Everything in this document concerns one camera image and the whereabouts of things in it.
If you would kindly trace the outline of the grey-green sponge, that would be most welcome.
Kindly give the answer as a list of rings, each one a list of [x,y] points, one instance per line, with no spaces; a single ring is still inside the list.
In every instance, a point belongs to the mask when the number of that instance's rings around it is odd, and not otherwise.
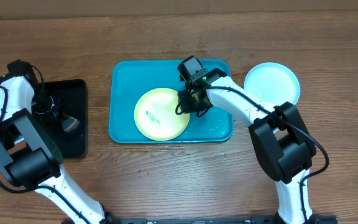
[[[64,132],[69,133],[77,128],[79,125],[79,120],[72,116],[63,116],[61,120],[62,129]]]

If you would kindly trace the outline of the yellow plate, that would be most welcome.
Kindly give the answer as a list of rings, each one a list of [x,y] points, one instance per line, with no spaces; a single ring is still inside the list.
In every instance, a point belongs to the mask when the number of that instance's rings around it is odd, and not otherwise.
[[[136,103],[134,121],[145,137],[154,141],[168,141],[186,129],[190,115],[179,110],[176,90],[155,88],[142,95]]]

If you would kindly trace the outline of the light blue plate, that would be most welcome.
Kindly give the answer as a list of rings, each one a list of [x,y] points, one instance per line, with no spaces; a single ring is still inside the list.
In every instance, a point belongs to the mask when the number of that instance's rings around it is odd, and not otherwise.
[[[244,80],[244,89],[274,105],[285,102],[295,105],[301,93],[296,75],[288,67],[275,62],[265,62],[251,68]]]

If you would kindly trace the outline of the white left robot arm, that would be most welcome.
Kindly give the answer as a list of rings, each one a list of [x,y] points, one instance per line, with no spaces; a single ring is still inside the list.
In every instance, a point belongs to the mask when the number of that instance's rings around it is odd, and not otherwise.
[[[0,77],[0,188],[12,194],[37,192],[70,223],[116,223],[63,164],[88,152],[84,80],[45,82],[40,70],[23,60],[7,69]]]

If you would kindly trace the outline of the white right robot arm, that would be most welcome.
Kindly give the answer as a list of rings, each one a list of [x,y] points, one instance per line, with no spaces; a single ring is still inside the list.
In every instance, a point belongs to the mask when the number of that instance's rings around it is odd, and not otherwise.
[[[184,59],[177,69],[186,86],[178,93],[177,115],[201,117],[215,106],[249,130],[257,161],[277,189],[278,212],[267,217],[270,223],[337,223],[336,217],[314,214],[310,208],[307,180],[328,168],[329,157],[310,136],[294,104],[264,102],[226,72],[205,69],[194,56]]]

